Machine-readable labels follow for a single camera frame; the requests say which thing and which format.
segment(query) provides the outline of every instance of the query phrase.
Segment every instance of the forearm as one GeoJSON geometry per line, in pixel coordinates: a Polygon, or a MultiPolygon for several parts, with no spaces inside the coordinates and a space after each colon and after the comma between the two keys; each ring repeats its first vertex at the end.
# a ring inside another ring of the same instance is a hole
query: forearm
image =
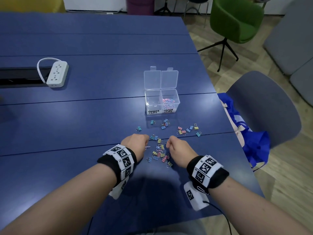
{"type": "Polygon", "coordinates": [[[0,234],[76,234],[115,184],[113,170],[97,164],[46,195],[0,234]]]}
{"type": "Polygon", "coordinates": [[[210,195],[225,211],[239,234],[311,234],[276,205],[228,177],[210,195]]]}

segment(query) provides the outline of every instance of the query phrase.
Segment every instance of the green chair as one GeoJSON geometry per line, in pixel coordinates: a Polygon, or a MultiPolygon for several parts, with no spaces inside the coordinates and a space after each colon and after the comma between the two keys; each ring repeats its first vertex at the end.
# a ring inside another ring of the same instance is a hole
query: green chair
{"type": "Polygon", "coordinates": [[[238,61],[238,56],[227,43],[227,39],[235,43],[248,42],[256,35],[263,16],[263,9],[250,0],[213,0],[210,25],[212,30],[225,38],[198,50],[198,52],[222,44],[222,55],[217,70],[219,72],[225,45],[235,55],[236,61],[238,61]]]}

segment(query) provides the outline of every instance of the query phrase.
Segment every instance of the wooden floor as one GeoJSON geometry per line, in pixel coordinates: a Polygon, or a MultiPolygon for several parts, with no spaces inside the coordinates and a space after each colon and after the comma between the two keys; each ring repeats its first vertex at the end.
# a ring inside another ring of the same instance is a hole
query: wooden floor
{"type": "MultiPolygon", "coordinates": [[[[217,69],[221,46],[204,50],[200,56],[218,93],[226,92],[244,73],[256,70],[278,83],[294,102],[302,121],[301,133],[297,138],[272,149],[268,164],[256,171],[255,176],[266,199],[313,231],[313,108],[303,101],[290,85],[288,77],[279,71],[262,47],[280,20],[279,16],[265,16],[259,32],[251,41],[245,44],[229,42],[239,61],[236,62],[225,48],[220,72],[217,69]]],[[[223,39],[210,28],[209,16],[205,28],[203,16],[188,15],[185,24],[197,49],[223,39]]],[[[202,221],[208,234],[229,234],[223,216],[208,217],[202,221]]]]}

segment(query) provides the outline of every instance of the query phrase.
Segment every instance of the gray sofa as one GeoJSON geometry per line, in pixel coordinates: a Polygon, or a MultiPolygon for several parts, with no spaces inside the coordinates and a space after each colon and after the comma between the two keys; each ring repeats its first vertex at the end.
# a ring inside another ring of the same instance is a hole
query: gray sofa
{"type": "Polygon", "coordinates": [[[313,105],[313,0],[295,0],[264,48],[302,97],[313,105]]]}

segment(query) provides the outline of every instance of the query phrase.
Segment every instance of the yellow chair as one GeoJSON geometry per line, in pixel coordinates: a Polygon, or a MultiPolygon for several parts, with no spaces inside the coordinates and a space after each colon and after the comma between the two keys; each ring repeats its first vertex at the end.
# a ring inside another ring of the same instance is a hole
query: yellow chair
{"type": "MultiPolygon", "coordinates": [[[[176,4],[177,4],[177,0],[175,1],[175,6],[174,6],[174,10],[173,13],[175,12],[175,8],[176,8],[176,4]]],[[[167,11],[170,15],[172,15],[172,12],[169,10],[169,8],[167,7],[167,0],[165,0],[165,4],[164,7],[162,7],[161,9],[157,10],[154,12],[154,14],[158,14],[161,11],[163,11],[163,13],[165,13],[165,11],[167,11]]]]}
{"type": "Polygon", "coordinates": [[[65,12],[63,0],[0,0],[0,11],[65,12]]]}

